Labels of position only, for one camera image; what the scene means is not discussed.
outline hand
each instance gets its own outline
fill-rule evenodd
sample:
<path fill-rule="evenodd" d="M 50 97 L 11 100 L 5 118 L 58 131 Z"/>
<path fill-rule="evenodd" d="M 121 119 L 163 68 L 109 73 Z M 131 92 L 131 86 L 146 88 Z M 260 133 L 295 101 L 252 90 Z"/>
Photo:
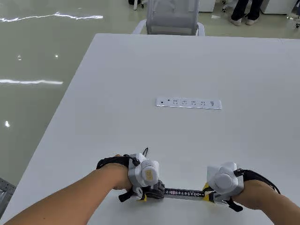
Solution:
<path fill-rule="evenodd" d="M 266 183 L 258 180 L 249 180 L 244 182 L 244 190 L 232 199 L 252 210 L 260 210 L 262 204 L 268 200 L 270 195 L 276 192 Z"/>
<path fill-rule="evenodd" d="M 112 173 L 112 176 L 115 177 L 115 190 L 129 190 L 132 187 L 132 184 L 128 178 L 128 168 L 118 164 L 118 163 L 109 163 L 103 166 L 101 169 L 107 169 Z"/>

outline forearm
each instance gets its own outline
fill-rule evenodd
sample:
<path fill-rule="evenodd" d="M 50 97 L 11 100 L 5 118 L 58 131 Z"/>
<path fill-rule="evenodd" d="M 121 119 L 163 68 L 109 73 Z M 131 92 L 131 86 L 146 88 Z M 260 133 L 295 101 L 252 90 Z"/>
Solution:
<path fill-rule="evenodd" d="M 8 221 L 7 225 L 83 225 L 116 185 L 112 168 L 91 172 L 76 183 L 35 203 Z"/>
<path fill-rule="evenodd" d="M 275 225 L 298 225 L 300 208 L 287 197 L 270 192 L 260 208 Z"/>

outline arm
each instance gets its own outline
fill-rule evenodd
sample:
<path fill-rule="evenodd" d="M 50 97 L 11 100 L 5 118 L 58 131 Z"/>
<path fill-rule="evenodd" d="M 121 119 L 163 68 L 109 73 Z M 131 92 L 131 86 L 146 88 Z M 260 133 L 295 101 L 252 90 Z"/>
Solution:
<path fill-rule="evenodd" d="M 130 189 L 128 169 L 107 164 L 25 209 L 5 225 L 84 225 L 112 189 Z"/>
<path fill-rule="evenodd" d="M 243 192 L 233 200 L 247 208 L 263 211 L 276 225 L 299 224 L 300 208 L 263 182 L 246 181 Z"/>

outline white chair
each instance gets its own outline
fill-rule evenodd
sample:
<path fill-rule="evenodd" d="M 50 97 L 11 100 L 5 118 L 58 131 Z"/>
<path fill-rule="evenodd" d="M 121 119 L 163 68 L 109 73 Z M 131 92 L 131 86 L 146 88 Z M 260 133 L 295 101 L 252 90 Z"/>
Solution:
<path fill-rule="evenodd" d="M 147 19 L 139 22 L 132 34 L 146 25 L 148 34 L 205 36 L 198 22 L 200 0 L 148 0 Z"/>
<path fill-rule="evenodd" d="M 237 3 L 238 0 L 230 0 L 229 2 L 227 2 L 227 0 L 222 0 L 222 4 L 223 4 L 222 12 L 226 13 L 228 8 L 235 8 Z"/>

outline chair backrest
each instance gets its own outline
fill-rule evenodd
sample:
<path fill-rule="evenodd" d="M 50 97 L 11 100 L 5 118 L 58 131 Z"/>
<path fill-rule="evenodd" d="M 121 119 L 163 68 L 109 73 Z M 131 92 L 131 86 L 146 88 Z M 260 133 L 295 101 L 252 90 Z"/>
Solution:
<path fill-rule="evenodd" d="M 195 35 L 200 0 L 149 0 L 148 34 Z"/>

